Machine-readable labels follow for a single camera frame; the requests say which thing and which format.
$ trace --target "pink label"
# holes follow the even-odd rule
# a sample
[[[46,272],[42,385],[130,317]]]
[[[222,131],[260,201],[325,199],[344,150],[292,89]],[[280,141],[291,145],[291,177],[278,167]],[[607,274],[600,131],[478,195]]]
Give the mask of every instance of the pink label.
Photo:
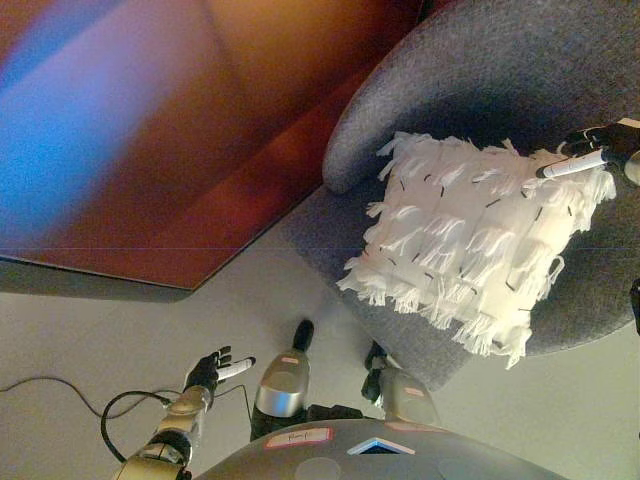
[[[328,427],[310,428],[295,432],[281,433],[271,437],[265,444],[265,449],[298,447],[300,445],[313,445],[315,443],[328,442],[333,438],[333,430]]]

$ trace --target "black robotic glove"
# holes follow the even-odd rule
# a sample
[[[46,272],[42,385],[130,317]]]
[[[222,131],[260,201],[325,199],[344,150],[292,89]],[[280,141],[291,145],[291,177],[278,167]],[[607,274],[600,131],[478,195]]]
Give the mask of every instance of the black robotic glove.
[[[640,121],[618,123],[569,134],[560,146],[568,157],[582,157],[602,149],[602,160],[615,163],[635,185],[640,185]]]
[[[231,347],[222,347],[211,355],[202,357],[195,367],[187,375],[184,390],[189,387],[200,386],[209,390],[211,400],[218,386],[218,369],[228,367],[231,364]]]

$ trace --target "black shoe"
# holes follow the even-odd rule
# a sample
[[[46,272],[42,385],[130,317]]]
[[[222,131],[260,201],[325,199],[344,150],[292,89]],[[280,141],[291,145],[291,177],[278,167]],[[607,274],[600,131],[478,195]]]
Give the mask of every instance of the black shoe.
[[[293,336],[293,348],[301,352],[306,352],[309,345],[311,345],[312,339],[313,323],[311,320],[304,319],[300,322],[300,325],[298,325],[296,334]]]
[[[374,341],[373,345],[371,345],[371,348],[369,349],[367,358],[364,361],[364,368],[366,368],[367,370],[371,370],[374,357],[384,358],[386,356],[387,352],[385,352],[384,349]]]

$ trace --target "gray armchair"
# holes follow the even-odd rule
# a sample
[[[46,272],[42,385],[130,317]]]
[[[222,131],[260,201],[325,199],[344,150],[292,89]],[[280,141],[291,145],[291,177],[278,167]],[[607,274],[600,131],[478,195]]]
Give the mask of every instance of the gray armchair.
[[[640,8],[635,1],[460,1],[415,28],[378,66],[329,143],[325,185],[283,221],[327,280],[364,246],[381,200],[375,151],[396,130],[455,135],[476,145],[511,138],[521,153],[555,148],[572,130],[640,113]],[[640,189],[614,172],[618,197],[573,238],[566,268],[532,314],[529,355],[571,348],[632,321],[640,276]],[[470,355],[419,315],[371,307],[338,292],[371,336],[431,390]]]

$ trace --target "gray floor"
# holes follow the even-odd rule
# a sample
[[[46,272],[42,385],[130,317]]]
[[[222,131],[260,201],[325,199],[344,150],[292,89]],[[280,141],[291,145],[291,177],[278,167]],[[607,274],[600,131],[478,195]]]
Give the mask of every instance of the gray floor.
[[[359,397],[370,340],[277,227],[176,304],[0,294],[0,384],[56,374],[102,408],[126,389],[178,387],[197,358],[231,344],[237,357],[253,354],[259,363],[224,387],[244,382],[253,397],[303,316],[317,326],[310,400],[379,416]],[[510,372],[504,363],[474,359],[435,392],[446,428],[572,479],[638,477],[639,358],[631,326],[572,351],[524,359]],[[111,422],[114,442],[132,452],[161,416],[146,402]],[[61,385],[1,394],[0,424],[2,479],[108,479],[117,467],[97,420]],[[205,428],[195,474],[246,443],[240,391],[217,400]]]

